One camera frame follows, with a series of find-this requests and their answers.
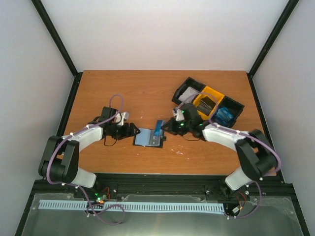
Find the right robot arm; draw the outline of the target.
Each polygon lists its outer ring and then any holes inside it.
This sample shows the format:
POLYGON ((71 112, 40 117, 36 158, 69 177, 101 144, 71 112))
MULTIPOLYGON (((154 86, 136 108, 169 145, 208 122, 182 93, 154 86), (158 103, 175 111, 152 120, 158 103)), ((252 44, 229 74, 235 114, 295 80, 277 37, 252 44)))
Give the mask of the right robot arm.
POLYGON ((239 131, 211 119, 203 120, 191 103, 174 108, 173 115, 161 127, 163 131, 180 136, 191 133, 199 140, 217 143, 237 153, 240 167, 229 174, 220 185, 221 194, 225 198, 229 198, 245 185, 276 173, 281 167, 280 157, 260 130, 239 131))

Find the blue VIP card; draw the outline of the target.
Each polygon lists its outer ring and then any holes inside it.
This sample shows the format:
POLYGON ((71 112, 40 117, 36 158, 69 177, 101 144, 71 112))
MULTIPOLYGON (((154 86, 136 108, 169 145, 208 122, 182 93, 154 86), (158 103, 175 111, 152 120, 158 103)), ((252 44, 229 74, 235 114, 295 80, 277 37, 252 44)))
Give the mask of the blue VIP card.
POLYGON ((155 129, 154 129, 154 135, 155 136, 161 136, 163 134, 163 125, 165 124, 165 120, 158 120, 156 122, 156 126, 155 126, 155 129))

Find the black leather card holder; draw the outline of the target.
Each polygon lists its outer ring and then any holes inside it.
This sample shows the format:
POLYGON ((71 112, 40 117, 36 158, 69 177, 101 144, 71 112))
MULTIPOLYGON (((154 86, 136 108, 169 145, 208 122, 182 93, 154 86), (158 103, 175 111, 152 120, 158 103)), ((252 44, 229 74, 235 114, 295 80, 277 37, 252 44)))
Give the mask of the black leather card holder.
POLYGON ((136 135, 133 139, 134 146, 142 146, 148 148, 163 148, 163 144, 166 141, 166 136, 163 134, 161 136, 154 135, 154 129, 140 128, 140 133, 136 135))

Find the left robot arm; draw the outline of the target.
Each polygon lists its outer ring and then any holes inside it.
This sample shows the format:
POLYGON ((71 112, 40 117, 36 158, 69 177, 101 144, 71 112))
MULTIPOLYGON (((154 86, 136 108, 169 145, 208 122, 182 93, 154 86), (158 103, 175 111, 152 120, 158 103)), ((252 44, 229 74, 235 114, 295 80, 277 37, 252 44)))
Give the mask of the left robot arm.
POLYGON ((51 136, 38 167, 39 175, 50 184, 82 186, 90 197, 99 197, 102 185, 96 181, 96 174, 79 168, 79 153, 107 136, 118 141, 138 135, 140 129, 134 123, 128 123, 128 117, 127 112, 103 107, 101 115, 83 129, 61 137, 51 136))

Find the yellow bin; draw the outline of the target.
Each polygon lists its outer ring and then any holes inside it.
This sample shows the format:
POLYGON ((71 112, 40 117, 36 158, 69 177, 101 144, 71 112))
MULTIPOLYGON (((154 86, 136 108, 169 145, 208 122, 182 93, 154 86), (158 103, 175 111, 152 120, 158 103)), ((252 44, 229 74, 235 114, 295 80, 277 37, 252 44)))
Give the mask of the yellow bin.
POLYGON ((193 105, 203 120, 207 120, 214 114, 217 106, 222 102, 224 95, 213 88, 206 86, 194 100, 193 105))

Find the black bin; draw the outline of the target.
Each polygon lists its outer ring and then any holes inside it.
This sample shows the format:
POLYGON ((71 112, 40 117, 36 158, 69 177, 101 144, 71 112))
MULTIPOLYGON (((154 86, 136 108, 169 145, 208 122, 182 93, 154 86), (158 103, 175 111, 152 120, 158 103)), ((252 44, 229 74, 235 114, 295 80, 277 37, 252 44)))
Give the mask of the black bin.
POLYGON ((188 77, 174 92, 172 102, 179 105, 192 95, 196 95, 206 87, 205 84, 188 77))
POLYGON ((218 108, 211 117, 212 122, 232 128, 244 109, 244 105, 225 96, 218 104, 218 108))

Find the black cards stack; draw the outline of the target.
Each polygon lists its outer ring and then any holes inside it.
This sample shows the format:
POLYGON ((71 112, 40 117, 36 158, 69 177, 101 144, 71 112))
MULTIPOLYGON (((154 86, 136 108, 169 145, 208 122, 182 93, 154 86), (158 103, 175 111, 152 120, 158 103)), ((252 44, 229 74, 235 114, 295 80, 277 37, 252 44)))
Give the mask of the black cards stack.
POLYGON ((200 103, 197 106, 197 109, 201 113, 209 116, 215 106, 216 106, 216 103, 212 101, 209 97, 203 97, 200 100, 200 103))

